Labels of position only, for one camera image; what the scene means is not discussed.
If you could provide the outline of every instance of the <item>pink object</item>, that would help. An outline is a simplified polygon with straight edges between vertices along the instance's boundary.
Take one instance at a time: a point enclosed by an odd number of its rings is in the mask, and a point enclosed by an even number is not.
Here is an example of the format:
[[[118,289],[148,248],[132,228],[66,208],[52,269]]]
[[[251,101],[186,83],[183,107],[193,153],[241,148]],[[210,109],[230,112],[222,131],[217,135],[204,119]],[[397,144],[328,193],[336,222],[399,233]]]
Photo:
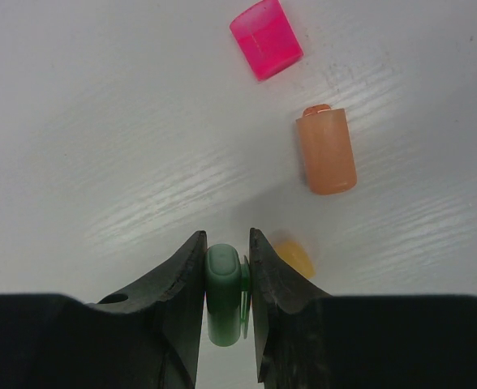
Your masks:
[[[230,30],[258,80],[297,62],[303,51],[278,0],[262,0],[240,14]]]

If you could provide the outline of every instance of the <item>white surface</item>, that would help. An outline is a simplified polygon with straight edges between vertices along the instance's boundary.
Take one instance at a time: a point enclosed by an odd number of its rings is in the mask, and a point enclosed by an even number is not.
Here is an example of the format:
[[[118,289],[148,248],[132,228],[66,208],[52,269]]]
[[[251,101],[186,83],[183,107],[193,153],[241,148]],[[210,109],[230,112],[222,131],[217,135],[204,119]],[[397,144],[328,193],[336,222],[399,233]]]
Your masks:
[[[282,0],[306,56],[264,83],[228,30],[250,5],[0,0],[0,292],[96,301],[256,226],[330,293],[477,294],[477,0]],[[293,124],[323,102],[359,173],[326,198]],[[203,334],[199,387],[254,382],[252,339]]]

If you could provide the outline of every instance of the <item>green object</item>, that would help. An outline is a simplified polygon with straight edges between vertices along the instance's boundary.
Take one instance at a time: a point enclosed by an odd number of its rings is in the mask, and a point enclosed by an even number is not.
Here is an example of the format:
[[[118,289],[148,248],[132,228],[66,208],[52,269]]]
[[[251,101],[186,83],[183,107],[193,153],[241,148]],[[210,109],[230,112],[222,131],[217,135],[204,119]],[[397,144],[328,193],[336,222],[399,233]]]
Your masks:
[[[209,339],[227,347],[247,336],[251,301],[249,264],[242,266],[237,250],[230,245],[208,249],[204,261]]]

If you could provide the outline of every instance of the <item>pink cap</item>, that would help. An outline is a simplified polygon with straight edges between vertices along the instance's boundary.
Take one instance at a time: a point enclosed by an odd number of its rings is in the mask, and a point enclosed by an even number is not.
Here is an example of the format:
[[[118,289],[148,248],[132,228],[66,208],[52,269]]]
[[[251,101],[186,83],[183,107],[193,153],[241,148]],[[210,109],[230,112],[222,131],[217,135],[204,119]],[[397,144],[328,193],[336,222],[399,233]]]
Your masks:
[[[283,71],[303,56],[278,0],[262,0],[240,14],[230,30],[258,80]]]

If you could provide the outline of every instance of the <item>yellow object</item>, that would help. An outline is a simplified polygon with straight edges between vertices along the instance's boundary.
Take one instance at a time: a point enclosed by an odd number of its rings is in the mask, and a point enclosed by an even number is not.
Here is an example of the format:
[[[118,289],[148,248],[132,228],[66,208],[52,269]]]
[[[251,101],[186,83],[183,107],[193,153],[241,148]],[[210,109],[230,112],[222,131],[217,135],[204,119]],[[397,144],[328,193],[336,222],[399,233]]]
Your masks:
[[[305,278],[312,278],[316,272],[309,256],[295,241],[284,241],[274,246],[278,256]]]

